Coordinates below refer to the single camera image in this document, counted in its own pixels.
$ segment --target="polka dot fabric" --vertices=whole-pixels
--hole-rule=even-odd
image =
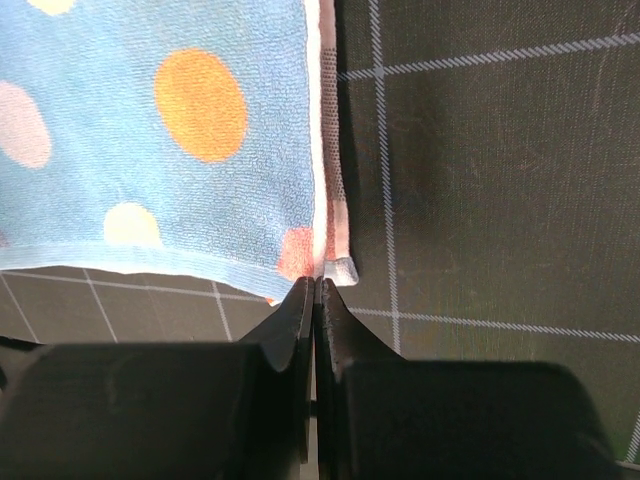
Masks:
[[[0,269],[322,273],[318,0],[5,3]]]

